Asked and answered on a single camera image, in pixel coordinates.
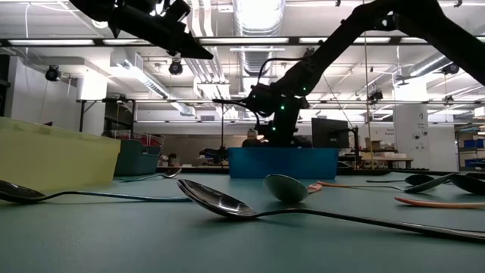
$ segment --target orange spoon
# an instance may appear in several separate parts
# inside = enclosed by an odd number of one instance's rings
[[[413,206],[441,209],[480,209],[485,208],[485,202],[431,202],[394,197],[394,199]]]

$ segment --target teal bin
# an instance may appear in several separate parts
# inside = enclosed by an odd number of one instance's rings
[[[231,178],[265,178],[283,174],[295,179],[327,179],[336,176],[338,149],[229,148]]]
[[[160,146],[144,146],[139,140],[121,140],[114,176],[154,174],[160,153]]]

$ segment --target desk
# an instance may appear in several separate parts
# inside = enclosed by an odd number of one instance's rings
[[[369,162],[371,158],[363,158],[363,162]],[[411,162],[415,160],[414,158],[385,158],[385,157],[377,157],[374,156],[374,161],[385,161],[387,162],[387,168],[388,169],[394,169],[393,163],[394,162],[406,162],[406,168],[410,169],[411,168]]]
[[[392,173],[380,179],[402,179]],[[222,174],[181,174],[247,202],[258,212],[283,208],[261,180]],[[366,184],[366,177],[338,177]],[[305,180],[304,184],[314,181]],[[112,193],[180,195],[175,180],[147,180],[104,189]],[[453,185],[429,194],[390,189],[324,188],[310,209],[485,230],[482,209],[427,209],[400,205],[394,196],[473,202]],[[32,206],[0,204],[2,272],[485,272],[485,245],[313,215],[276,215],[230,222],[198,205],[124,202],[62,196]]]

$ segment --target computer monitor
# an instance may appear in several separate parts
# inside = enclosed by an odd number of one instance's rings
[[[349,125],[347,121],[312,118],[311,138],[314,148],[349,148]]]

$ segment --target pillar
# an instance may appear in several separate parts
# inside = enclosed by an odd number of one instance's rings
[[[85,100],[104,99],[108,88],[106,77],[94,72],[77,80],[77,98]],[[105,104],[97,102],[84,114],[83,132],[101,135],[105,126]]]
[[[397,101],[427,101],[424,79],[410,80],[407,85],[395,85]],[[412,157],[413,168],[430,168],[430,140],[427,105],[396,105],[394,107],[396,149]]]

